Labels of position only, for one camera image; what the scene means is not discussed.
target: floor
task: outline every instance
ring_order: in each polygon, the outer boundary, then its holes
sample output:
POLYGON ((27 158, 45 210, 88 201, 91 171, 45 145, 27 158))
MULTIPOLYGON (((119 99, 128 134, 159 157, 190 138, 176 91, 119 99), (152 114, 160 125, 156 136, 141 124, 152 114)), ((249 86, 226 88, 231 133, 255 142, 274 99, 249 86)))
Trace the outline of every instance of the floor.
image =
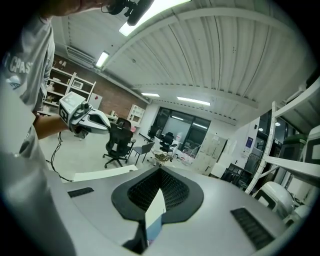
MULTIPOLYGON (((136 139, 134 147, 142 146, 147 143, 141 135, 135 134, 133 136, 136 139)), ((109 157, 103 158, 103 154, 106 154, 106 143, 109 141, 109 134, 88 134, 85 139, 79 139, 74 137, 70 131, 63 131, 61 133, 61 139, 63 140, 60 149, 55 154, 54 168, 61 176, 66 179, 72 180, 75 173, 95 172, 105 169, 105 163, 110 160, 109 157)), ((51 156, 58 145, 58 136, 52 135, 50 137, 40 140, 40 146, 47 160, 51 160, 51 156)), ((150 152, 146 155, 144 162, 144 155, 141 155, 136 167, 138 169, 153 167, 154 160, 150 159, 153 154, 150 152)), ((138 155, 135 157, 135 153, 132 152, 128 163, 121 160, 123 166, 135 165, 138 155)), ((190 170, 190 166, 185 166, 181 161, 173 159, 172 162, 168 161, 165 166, 190 170)), ((120 165, 114 161, 108 164, 107 169, 118 168, 120 165)))

